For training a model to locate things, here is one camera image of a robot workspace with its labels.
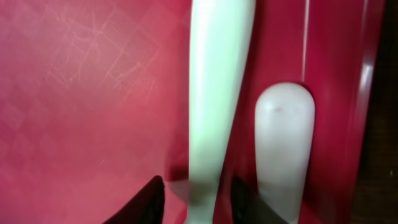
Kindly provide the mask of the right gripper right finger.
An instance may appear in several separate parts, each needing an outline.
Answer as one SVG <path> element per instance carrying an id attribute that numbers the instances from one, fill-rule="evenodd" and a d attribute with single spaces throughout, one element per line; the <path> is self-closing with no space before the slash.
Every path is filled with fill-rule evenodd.
<path id="1" fill-rule="evenodd" d="M 232 178 L 230 201 L 234 224 L 287 224 L 239 177 Z"/>

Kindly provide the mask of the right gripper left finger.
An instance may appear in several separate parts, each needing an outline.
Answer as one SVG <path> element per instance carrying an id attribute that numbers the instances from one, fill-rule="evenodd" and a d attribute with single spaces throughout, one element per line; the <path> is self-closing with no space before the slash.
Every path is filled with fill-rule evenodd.
<path id="1" fill-rule="evenodd" d="M 164 206 L 165 185 L 156 175 L 104 224 L 162 224 Z"/>

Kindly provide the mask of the white plastic fork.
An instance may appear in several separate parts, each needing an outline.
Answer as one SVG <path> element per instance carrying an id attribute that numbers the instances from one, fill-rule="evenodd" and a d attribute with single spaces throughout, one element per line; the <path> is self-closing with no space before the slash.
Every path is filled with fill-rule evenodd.
<path id="1" fill-rule="evenodd" d="M 277 83 L 255 107 L 255 157 L 261 198 L 287 223 L 297 223 L 312 148 L 315 102 L 302 85 Z"/>

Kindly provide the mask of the white plastic spoon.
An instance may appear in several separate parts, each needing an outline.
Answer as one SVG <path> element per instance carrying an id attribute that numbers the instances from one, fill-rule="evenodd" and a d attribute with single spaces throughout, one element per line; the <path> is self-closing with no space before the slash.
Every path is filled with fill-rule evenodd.
<path id="1" fill-rule="evenodd" d="M 251 41 L 255 0 L 194 0 L 189 50 L 186 223 L 213 223 Z"/>

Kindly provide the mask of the red serving tray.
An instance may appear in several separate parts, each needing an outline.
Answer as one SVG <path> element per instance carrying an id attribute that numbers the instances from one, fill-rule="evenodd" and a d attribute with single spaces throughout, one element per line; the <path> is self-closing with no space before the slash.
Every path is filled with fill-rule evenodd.
<path id="1" fill-rule="evenodd" d="M 153 176 L 183 223 L 188 167 L 186 0 L 1 1 L 1 222 L 101 223 Z M 258 1 L 215 223 L 233 175 L 256 184 L 254 109 L 305 86 L 315 134 L 300 223 L 348 223 L 384 1 Z"/>

